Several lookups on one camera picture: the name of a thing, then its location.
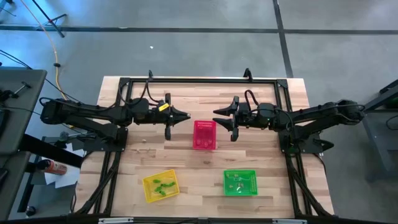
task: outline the wooden tabletop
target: wooden tabletop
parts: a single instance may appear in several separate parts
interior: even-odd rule
[[[114,103],[120,77],[104,77],[98,104]],[[307,108],[308,98],[304,80],[288,79],[293,110]],[[133,86],[133,97],[139,97],[144,84]],[[194,120],[217,117],[212,111],[229,106],[233,96],[244,99],[250,89],[258,102],[276,104],[274,87],[267,84],[218,83],[150,83],[155,99],[171,93],[176,109],[190,113],[191,119],[172,128],[172,139],[164,139],[164,125],[136,125],[129,128],[127,148],[122,153],[115,189],[112,216],[136,217],[234,217],[288,218],[293,217],[292,200],[284,156],[280,152],[277,133],[260,129],[239,129],[239,139],[230,141],[231,133],[217,125],[214,151],[192,149]],[[78,210],[98,185],[103,152],[94,152],[83,163],[76,188]],[[311,154],[303,155],[308,188],[324,208],[333,213],[325,171],[321,162]],[[180,194],[154,203],[145,200],[142,179],[174,169]],[[226,197],[223,171],[226,169],[255,169],[258,196]],[[301,191],[297,191],[300,208],[304,211]],[[104,191],[102,209],[108,190]]]

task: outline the concrete floor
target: concrete floor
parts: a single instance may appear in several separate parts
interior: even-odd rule
[[[25,1],[44,21],[35,6]],[[58,23],[68,26],[277,27],[272,0],[37,2],[50,17],[67,13],[67,20]],[[398,29],[394,0],[280,0],[279,4],[286,29]],[[17,17],[1,12],[4,24],[35,25],[19,1],[5,8]],[[249,67],[255,77],[286,77],[278,34],[67,32],[64,39],[55,32],[50,35],[62,64],[63,89],[85,103],[96,103],[103,76],[146,75],[148,69],[154,75],[240,77]],[[305,79],[312,106],[342,98],[366,103],[398,77],[396,35],[289,34],[286,39],[294,77]],[[54,81],[54,57],[44,33],[0,31],[0,41],[0,49],[33,68],[46,69],[47,78]],[[4,66],[16,65],[6,58],[0,61]],[[60,97],[48,84],[41,96]],[[33,115],[27,133],[41,138],[64,129],[44,125]],[[337,126],[322,138],[335,143],[324,157],[335,213],[397,223],[397,183],[365,180],[377,163],[363,125]],[[36,217],[66,214],[72,192],[73,187],[35,187],[30,205],[38,208]],[[15,211],[11,219],[24,217]]]

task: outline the yellow label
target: yellow label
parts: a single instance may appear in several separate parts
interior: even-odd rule
[[[168,108],[170,105],[168,103],[163,104],[162,106],[159,107],[159,111],[162,111],[166,108]]]

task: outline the white paper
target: white paper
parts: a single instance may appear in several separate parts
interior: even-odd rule
[[[80,157],[83,157],[83,155],[84,155],[84,150],[82,150],[82,149],[74,151],[72,149],[71,143],[67,144],[67,148],[65,150],[68,152],[72,152]],[[55,174],[44,173],[45,182],[47,184],[51,184],[51,183],[55,182],[56,189],[60,188],[60,187],[75,184],[76,181],[79,179],[80,169],[77,167],[70,166],[70,165],[66,165],[66,166],[68,167],[68,170],[67,170],[67,173],[64,175],[55,175]]]

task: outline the green basket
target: green basket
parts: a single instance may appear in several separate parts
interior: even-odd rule
[[[227,196],[257,195],[255,170],[224,170],[224,193]]]

